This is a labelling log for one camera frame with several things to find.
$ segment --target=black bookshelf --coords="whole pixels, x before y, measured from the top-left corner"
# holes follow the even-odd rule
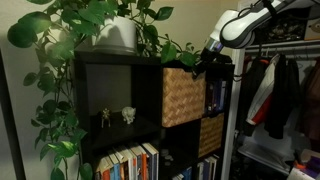
[[[89,99],[92,97],[92,94],[90,94],[92,92],[88,90],[88,85],[90,84],[88,81],[89,79],[94,81],[94,77],[88,78],[93,76],[88,73],[88,67],[91,65],[116,65],[130,69],[130,82],[127,83],[130,83],[131,87],[131,106],[137,109],[136,119],[132,124],[127,125],[122,119],[121,112],[116,112],[111,116],[111,127],[108,127],[108,123],[105,122],[104,128],[101,128],[101,117],[97,114],[90,114],[89,109],[92,107]],[[88,132],[81,144],[84,162],[94,164],[95,160],[106,153],[107,149],[117,145],[132,141],[149,141],[159,152],[161,152],[161,149],[168,149],[170,155],[174,158],[174,161],[170,162],[170,166],[167,166],[165,165],[166,160],[159,155],[159,179],[170,179],[190,166],[196,169],[197,163],[201,160],[201,158],[198,158],[201,120],[196,119],[170,128],[162,127],[164,67],[183,68],[186,71],[190,71],[189,67],[184,66],[179,61],[161,64],[160,58],[76,52],[76,60],[73,67],[76,90],[75,102],[80,126]],[[233,70],[234,65],[212,63],[206,71],[207,81],[222,78],[228,82],[227,99],[223,111],[225,113],[223,139],[226,137],[228,125]],[[203,117],[216,115],[218,113],[204,114]],[[222,140],[221,148],[211,152],[220,157],[219,170],[223,163],[224,145],[224,140]]]

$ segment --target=white wall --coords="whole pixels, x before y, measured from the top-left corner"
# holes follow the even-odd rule
[[[154,7],[175,7],[169,21],[157,24],[159,33],[162,35],[168,33],[173,40],[182,46],[187,42],[192,42],[196,49],[201,50],[224,9],[235,9],[236,2],[235,0],[157,0]],[[24,87],[22,85],[24,76],[28,72],[37,72],[37,58],[33,48],[16,48],[6,38],[8,28],[21,16],[43,7],[33,5],[26,0],[0,0],[0,3],[2,4],[0,7],[0,47],[4,58],[26,177],[27,179],[50,179],[52,158],[45,158],[40,162],[39,147],[41,146],[34,149],[34,139],[38,136],[39,130],[30,124],[30,119],[35,117],[37,105],[43,102],[42,92],[35,86]],[[231,54],[231,51],[224,50],[223,53]],[[16,178],[1,110],[0,143],[4,145],[0,148],[0,179],[14,180]]]

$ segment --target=row of books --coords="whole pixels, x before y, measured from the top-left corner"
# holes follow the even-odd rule
[[[224,110],[227,82],[222,79],[207,81],[205,113],[212,114]]]
[[[95,180],[158,180],[159,152],[150,143],[130,143],[107,151]]]
[[[172,180],[191,180],[192,179],[192,167],[188,167],[180,174],[172,177]]]
[[[212,155],[199,162],[197,165],[197,180],[215,180],[218,160],[218,156]]]

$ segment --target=hanging clothes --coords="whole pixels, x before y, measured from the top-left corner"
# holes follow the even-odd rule
[[[298,107],[302,99],[297,62],[293,59],[287,61],[285,55],[280,55],[274,78],[265,130],[269,132],[270,137],[282,139],[283,126],[286,124],[293,107]]]
[[[320,58],[305,84],[303,106],[298,124],[300,132],[313,141],[320,141]]]
[[[257,57],[252,61],[252,65],[248,72],[242,77],[236,127],[244,134],[251,134],[250,132],[253,127],[246,123],[247,114],[252,99],[264,77],[267,66],[268,63],[266,63],[264,59]]]
[[[272,91],[274,89],[275,69],[280,57],[283,58],[283,56],[277,54],[271,59],[257,93],[254,95],[246,119],[247,123],[253,126],[266,120],[271,105]]]

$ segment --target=metal rack pole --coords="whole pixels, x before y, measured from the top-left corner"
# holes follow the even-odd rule
[[[19,145],[19,139],[14,121],[11,99],[9,94],[8,83],[4,71],[3,59],[0,52],[0,104],[6,127],[11,156],[13,160],[14,171],[17,180],[26,180],[26,175],[23,167],[22,155]]]

